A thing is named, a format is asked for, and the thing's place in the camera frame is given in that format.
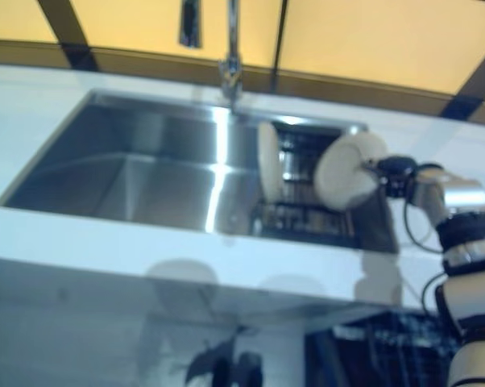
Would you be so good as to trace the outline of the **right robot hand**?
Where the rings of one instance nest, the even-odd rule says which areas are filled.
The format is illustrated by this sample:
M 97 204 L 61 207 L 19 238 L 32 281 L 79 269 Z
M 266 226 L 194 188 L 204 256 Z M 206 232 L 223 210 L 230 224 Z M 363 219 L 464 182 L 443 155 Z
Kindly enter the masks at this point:
M 388 198 L 407 199 L 418 163 L 410 156 L 387 156 L 365 160 L 361 168 Z

